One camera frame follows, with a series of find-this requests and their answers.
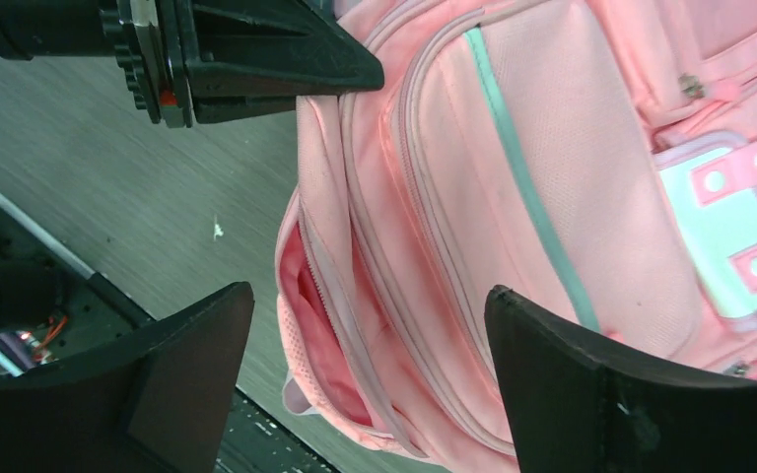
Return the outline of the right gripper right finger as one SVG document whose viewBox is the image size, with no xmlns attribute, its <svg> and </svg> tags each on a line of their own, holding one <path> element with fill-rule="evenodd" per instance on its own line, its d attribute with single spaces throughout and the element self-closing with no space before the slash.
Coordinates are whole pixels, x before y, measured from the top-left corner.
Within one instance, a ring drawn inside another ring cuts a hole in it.
<svg viewBox="0 0 757 473">
<path fill-rule="evenodd" d="M 523 472 L 757 472 L 757 378 L 570 322 L 505 286 L 485 325 Z"/>
</svg>

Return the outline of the pink student backpack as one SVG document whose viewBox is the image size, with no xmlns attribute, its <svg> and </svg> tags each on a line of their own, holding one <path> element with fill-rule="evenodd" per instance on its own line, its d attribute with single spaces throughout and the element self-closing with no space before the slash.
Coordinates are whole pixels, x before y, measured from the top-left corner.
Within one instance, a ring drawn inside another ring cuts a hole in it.
<svg viewBox="0 0 757 473">
<path fill-rule="evenodd" d="M 297 101 L 285 408 L 517 472 L 484 322 L 513 288 L 757 380 L 757 1 L 338 1 L 384 87 Z"/>
</svg>

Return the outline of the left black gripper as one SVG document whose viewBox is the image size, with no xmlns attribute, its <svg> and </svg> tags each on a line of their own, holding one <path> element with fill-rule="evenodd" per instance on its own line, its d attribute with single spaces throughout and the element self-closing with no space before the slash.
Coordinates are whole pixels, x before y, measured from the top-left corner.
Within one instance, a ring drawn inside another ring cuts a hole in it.
<svg viewBox="0 0 757 473">
<path fill-rule="evenodd" d="M 307 1 L 0 1 L 0 57 L 111 57 L 135 106 L 189 127 L 384 85 L 380 61 Z"/>
</svg>

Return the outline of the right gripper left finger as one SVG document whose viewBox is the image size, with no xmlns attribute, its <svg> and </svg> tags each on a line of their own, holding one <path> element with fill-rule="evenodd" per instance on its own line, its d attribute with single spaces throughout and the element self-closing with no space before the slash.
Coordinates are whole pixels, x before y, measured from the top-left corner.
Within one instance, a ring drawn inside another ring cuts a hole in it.
<svg viewBox="0 0 757 473">
<path fill-rule="evenodd" d="M 0 376 L 0 472 L 210 472 L 254 295 L 233 283 L 95 349 Z"/>
</svg>

